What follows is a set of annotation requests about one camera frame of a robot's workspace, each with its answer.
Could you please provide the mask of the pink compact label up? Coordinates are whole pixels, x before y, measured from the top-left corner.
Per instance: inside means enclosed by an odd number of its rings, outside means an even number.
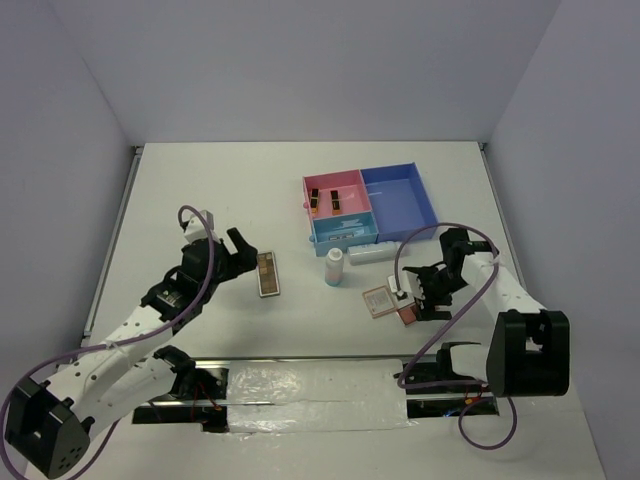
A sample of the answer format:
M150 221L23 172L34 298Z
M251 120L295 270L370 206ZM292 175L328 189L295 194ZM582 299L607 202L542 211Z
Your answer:
M383 317L397 310L395 299L388 286L365 291L362 297L372 318Z

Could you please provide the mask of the black gold lipstick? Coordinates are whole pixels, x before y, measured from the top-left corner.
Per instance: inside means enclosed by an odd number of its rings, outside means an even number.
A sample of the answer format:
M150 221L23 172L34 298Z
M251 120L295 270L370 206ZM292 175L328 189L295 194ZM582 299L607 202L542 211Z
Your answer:
M309 194L309 211L313 217L318 214L319 209L319 189L313 188Z
M341 215L342 214L342 206L341 206L341 199L340 199L339 191L338 190L331 190L330 191L330 197L331 197L331 213L334 216Z

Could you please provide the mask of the long brown eyeshadow palette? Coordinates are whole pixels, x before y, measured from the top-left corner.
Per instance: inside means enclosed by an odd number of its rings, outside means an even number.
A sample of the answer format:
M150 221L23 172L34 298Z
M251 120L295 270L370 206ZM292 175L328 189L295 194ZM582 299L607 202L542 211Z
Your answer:
M276 257L273 251L258 253L256 272L259 297L269 298L278 296L280 294L280 282Z

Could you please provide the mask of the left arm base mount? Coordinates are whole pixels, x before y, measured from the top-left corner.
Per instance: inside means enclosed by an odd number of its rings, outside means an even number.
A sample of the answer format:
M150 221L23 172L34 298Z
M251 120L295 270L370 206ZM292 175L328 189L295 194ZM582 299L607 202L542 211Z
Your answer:
M227 368L195 368L172 389L134 410L134 425L195 425L205 433L227 433Z

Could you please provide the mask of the silver white pan palette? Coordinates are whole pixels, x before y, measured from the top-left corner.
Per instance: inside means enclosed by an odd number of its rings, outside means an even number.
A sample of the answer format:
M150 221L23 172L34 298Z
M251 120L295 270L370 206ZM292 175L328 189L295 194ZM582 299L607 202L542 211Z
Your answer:
M327 234L327 241L328 242L351 241L351 240L355 240L356 238L365 236L368 233L369 233L369 230L365 227L337 229L335 231L330 231Z

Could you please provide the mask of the pink blush palette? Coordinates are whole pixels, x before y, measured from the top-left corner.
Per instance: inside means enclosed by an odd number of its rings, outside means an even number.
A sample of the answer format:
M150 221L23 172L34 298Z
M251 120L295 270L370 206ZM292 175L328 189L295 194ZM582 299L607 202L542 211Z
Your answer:
M406 305L397 310L397 315L405 327L418 322L418 308L415 304Z

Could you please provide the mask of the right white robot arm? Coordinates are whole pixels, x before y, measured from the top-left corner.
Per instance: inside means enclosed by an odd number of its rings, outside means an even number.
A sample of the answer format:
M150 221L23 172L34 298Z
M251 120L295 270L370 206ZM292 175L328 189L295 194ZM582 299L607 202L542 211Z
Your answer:
M565 395L570 385L567 316L536 301L501 266L499 250L485 233L452 222L441 226L441 261L393 267L396 289L413 298L417 320L444 323L399 374L399 387L456 391L484 385L502 398ZM489 346L446 342L436 356L436 380L408 382L424 354L477 302L484 304L493 321Z

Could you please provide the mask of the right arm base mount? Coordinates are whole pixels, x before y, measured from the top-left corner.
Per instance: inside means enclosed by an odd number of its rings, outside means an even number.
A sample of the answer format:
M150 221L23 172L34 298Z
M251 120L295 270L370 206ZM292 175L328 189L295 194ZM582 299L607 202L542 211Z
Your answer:
M497 415L497 402L488 388L473 384L450 385L451 381L473 381L470 376L456 374L452 369L451 350L454 346L474 345L476 342L446 342L434 355L425 355L408 372L408 385L435 383L435 386L406 390L409 419L458 417L464 407L477 400L487 401L471 409L468 414Z

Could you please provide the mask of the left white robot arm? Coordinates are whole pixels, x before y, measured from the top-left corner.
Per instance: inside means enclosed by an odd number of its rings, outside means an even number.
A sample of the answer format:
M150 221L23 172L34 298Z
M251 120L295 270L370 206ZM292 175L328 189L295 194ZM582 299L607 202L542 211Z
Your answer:
M101 343L71 356L71 363L37 382L21 379L4 411L4 440L46 478L71 471L105 429L142 403L195 389L194 360L170 340L197 317L217 287L257 267L258 252L240 232L227 232L236 250L204 237L182 249L140 304Z

